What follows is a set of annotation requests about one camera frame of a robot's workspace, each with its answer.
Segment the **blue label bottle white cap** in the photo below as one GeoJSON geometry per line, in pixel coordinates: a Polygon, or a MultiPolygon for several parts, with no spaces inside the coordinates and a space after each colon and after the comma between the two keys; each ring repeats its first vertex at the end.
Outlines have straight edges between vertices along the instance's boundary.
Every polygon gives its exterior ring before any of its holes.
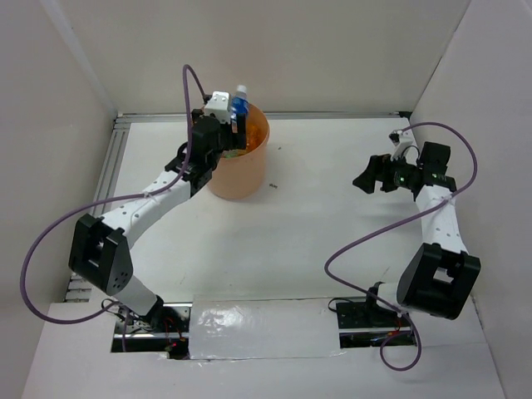
{"type": "Polygon", "coordinates": [[[248,89],[245,85],[237,85],[235,93],[231,98],[231,124],[233,133],[238,132],[237,116],[249,113],[248,89]]]}

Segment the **orange juice bottle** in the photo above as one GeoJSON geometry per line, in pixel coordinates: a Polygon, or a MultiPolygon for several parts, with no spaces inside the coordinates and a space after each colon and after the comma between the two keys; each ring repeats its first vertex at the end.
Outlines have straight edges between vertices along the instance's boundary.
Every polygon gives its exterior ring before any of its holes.
{"type": "Polygon", "coordinates": [[[255,124],[246,125],[246,151],[256,150],[264,141],[263,131],[255,124]]]}

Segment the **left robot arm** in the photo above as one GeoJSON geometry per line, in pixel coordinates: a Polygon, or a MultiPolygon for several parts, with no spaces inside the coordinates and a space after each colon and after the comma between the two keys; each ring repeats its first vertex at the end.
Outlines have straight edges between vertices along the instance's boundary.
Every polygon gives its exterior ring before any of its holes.
{"type": "Polygon", "coordinates": [[[134,275],[131,249],[153,224],[207,185],[225,151],[245,149],[246,122],[245,114],[237,115],[232,126],[194,110],[190,139],[139,197],[98,218],[85,214],[76,222],[71,271],[129,308],[147,332],[164,329],[177,316],[134,275]]]}

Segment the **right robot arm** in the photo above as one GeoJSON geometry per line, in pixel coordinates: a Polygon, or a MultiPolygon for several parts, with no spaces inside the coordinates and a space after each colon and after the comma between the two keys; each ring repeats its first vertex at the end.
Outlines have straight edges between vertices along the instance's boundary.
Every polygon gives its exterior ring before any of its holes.
{"type": "Polygon", "coordinates": [[[480,259],[469,254],[456,217],[455,180],[446,174],[451,148],[427,142],[416,163],[403,155],[373,155],[352,184],[367,194],[410,190],[421,217],[422,243],[397,285],[397,303],[431,316],[453,320],[466,303],[480,274],[480,259]]]}

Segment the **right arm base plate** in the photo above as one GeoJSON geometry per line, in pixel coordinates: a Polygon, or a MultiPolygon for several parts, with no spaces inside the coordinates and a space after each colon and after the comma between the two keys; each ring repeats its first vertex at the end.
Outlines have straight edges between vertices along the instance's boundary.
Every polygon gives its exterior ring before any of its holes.
{"type": "Polygon", "coordinates": [[[363,298],[332,298],[328,310],[336,314],[340,348],[416,346],[411,324],[396,313],[363,298]]]}

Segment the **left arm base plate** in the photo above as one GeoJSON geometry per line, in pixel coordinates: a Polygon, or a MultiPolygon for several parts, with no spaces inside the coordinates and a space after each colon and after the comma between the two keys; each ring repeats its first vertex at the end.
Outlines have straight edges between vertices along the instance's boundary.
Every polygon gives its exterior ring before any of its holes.
{"type": "Polygon", "coordinates": [[[127,317],[123,307],[113,307],[108,311],[115,320],[111,352],[154,352],[188,360],[191,310],[192,303],[166,303],[163,319],[152,327],[132,311],[127,317]]]}

